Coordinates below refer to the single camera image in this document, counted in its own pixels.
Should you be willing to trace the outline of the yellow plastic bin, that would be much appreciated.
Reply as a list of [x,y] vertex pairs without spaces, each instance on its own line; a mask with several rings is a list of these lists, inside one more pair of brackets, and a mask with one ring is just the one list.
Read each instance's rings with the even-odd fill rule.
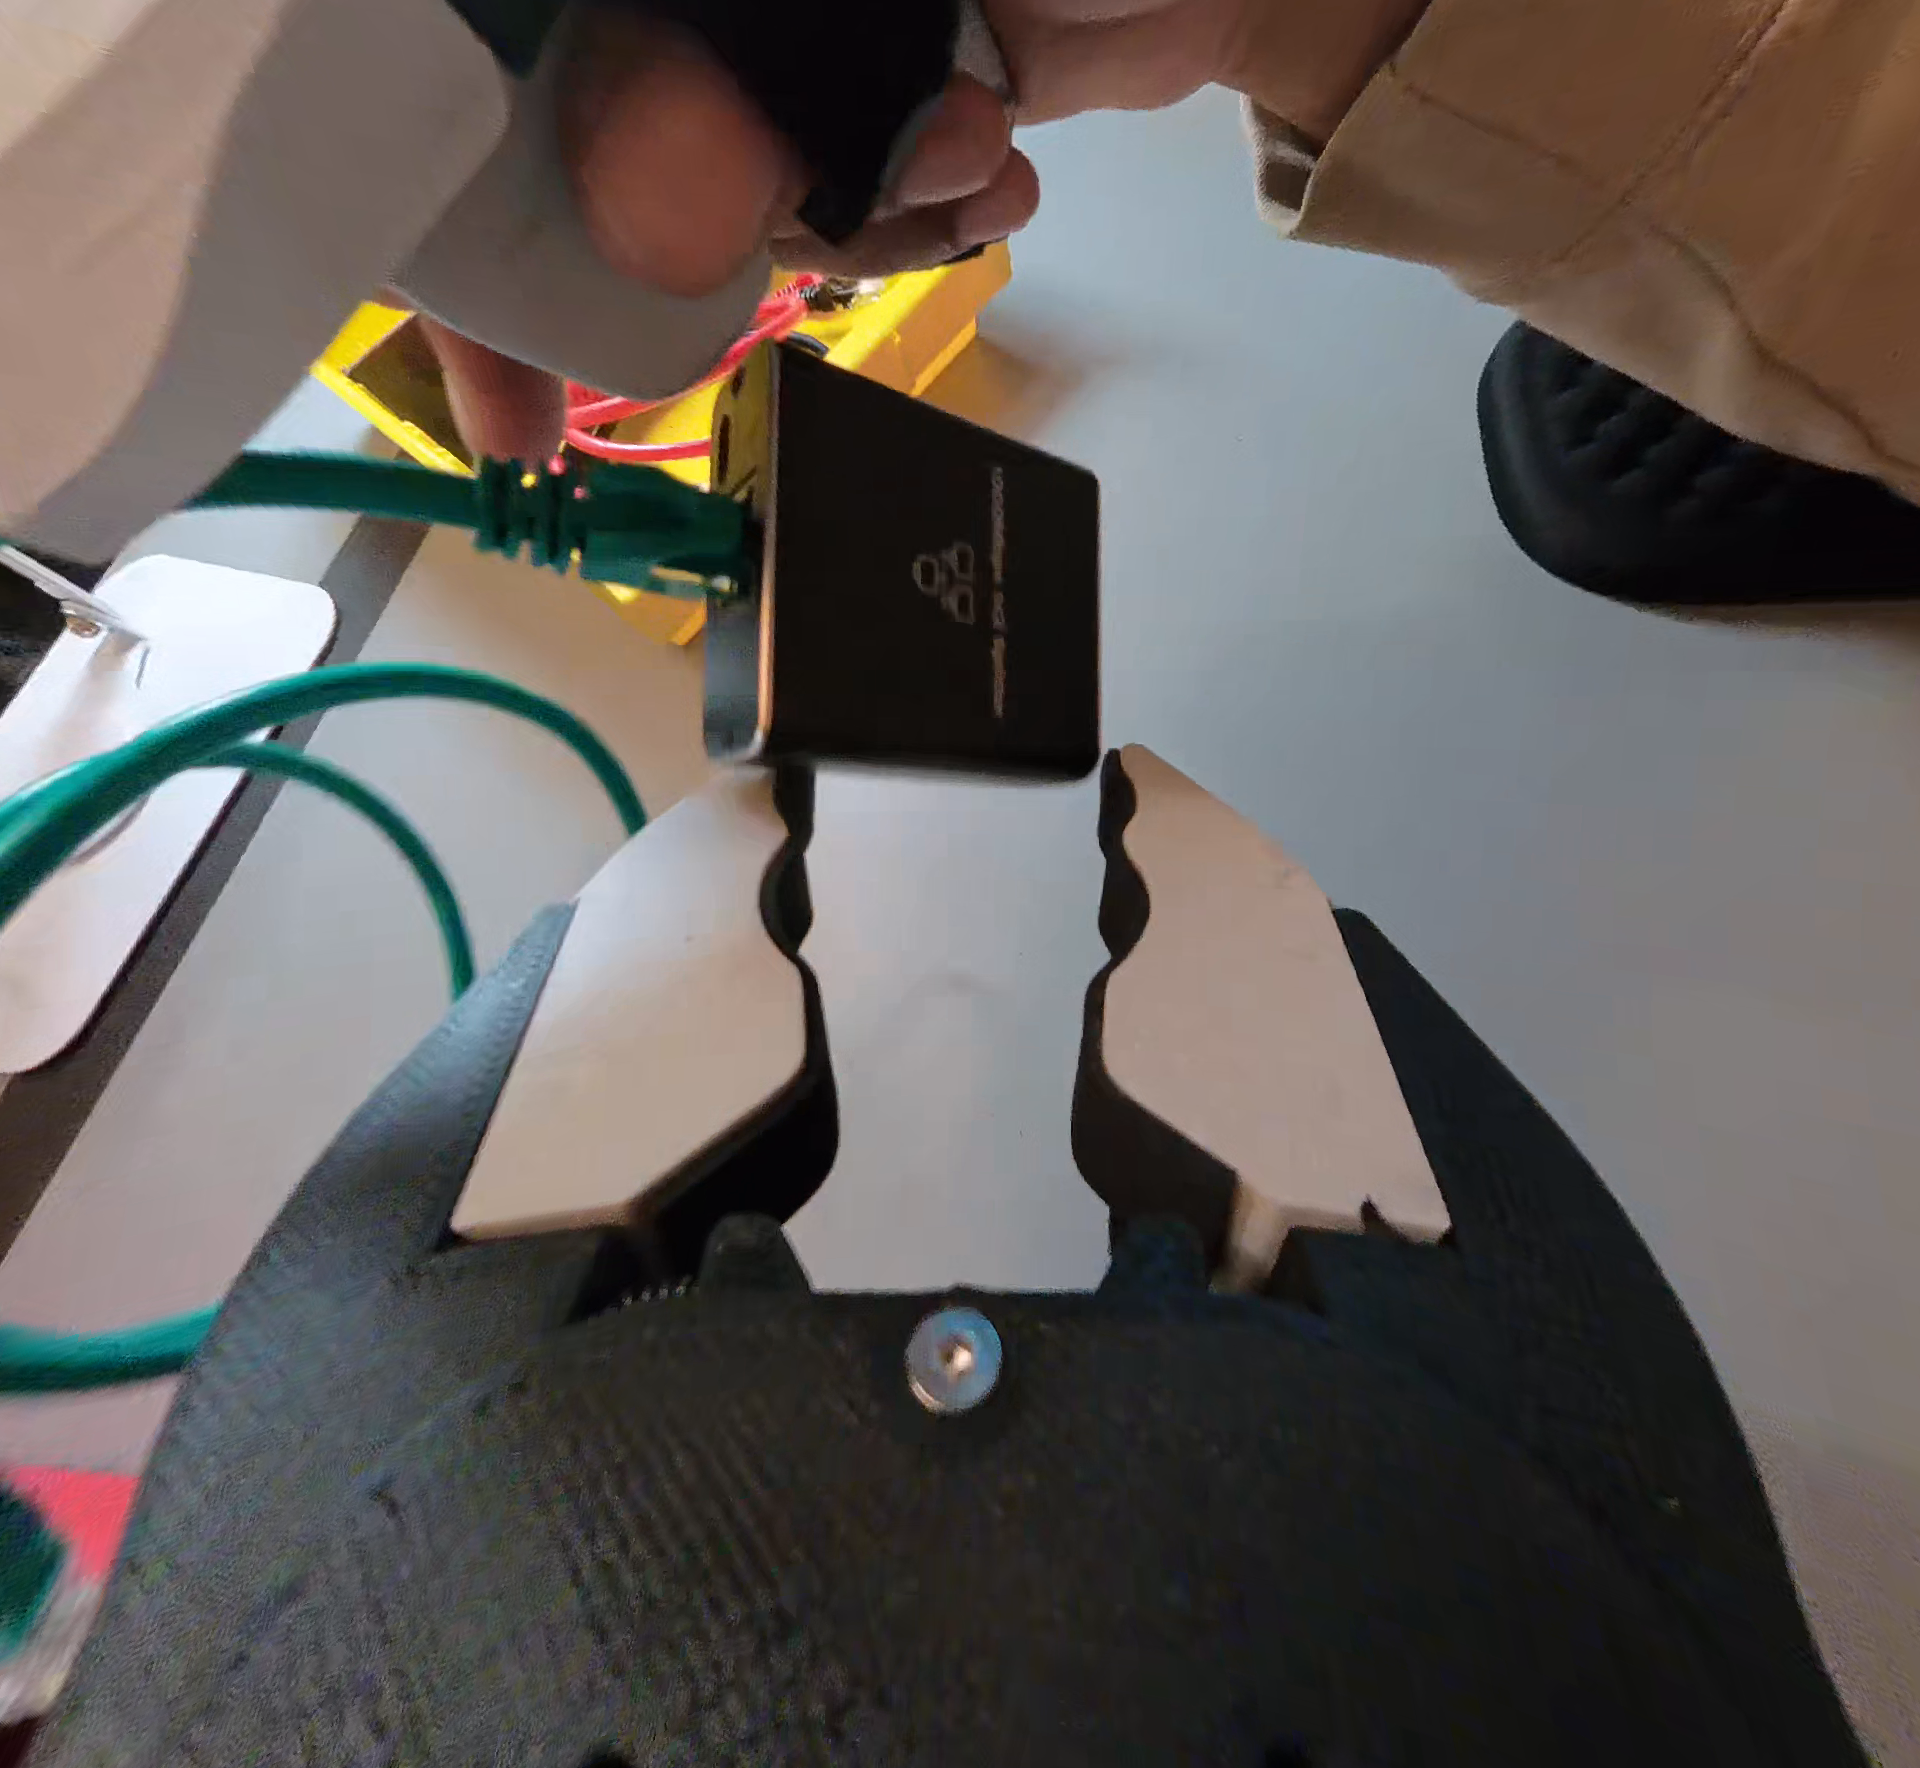
[[467,530],[478,546],[613,589],[613,604],[669,643],[690,641],[706,601],[736,591],[738,515],[695,515],[721,482],[721,409],[763,352],[812,356],[901,395],[924,395],[977,338],[1008,282],[1003,246],[878,278],[776,269],[749,322],[700,385],[670,395],[566,386],[564,439],[543,468],[475,460],[454,424],[419,315],[370,301],[309,376],[391,457],[362,463],[347,508]]

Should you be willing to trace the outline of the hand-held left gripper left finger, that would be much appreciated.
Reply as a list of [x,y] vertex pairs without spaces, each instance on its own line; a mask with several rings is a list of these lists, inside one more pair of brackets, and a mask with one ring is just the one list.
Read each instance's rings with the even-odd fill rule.
[[787,1223],[837,1156],[823,995],[802,962],[814,777],[720,771],[577,891],[449,1227],[706,1243]]

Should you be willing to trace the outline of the red plastic bin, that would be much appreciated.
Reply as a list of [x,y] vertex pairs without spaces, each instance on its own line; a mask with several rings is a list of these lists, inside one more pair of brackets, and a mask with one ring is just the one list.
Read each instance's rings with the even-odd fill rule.
[[136,1477],[75,1466],[2,1466],[2,1641],[44,1620],[61,1589],[102,1589],[132,1510]]

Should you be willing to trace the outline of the person's right forearm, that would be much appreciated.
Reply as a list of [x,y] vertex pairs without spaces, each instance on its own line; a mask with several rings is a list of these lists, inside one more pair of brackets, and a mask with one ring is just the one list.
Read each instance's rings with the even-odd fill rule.
[[1426,0],[1326,140],[1261,32],[1261,205],[1916,500],[1918,0]]

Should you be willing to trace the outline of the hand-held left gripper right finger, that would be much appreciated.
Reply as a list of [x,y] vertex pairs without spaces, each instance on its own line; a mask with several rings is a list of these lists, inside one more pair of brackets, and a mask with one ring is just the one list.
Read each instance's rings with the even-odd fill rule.
[[1442,1248],[1452,1210],[1330,896],[1144,745],[1097,781],[1106,958],[1071,1152],[1111,1245],[1184,1227],[1203,1277],[1275,1277],[1297,1235]]

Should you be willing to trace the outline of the black ethernet splitter box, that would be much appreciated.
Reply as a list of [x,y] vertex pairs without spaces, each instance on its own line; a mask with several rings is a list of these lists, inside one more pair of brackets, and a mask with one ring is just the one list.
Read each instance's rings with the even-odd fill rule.
[[785,342],[720,388],[713,460],[754,549],[708,604],[713,761],[1049,786],[1096,770],[1088,468]]

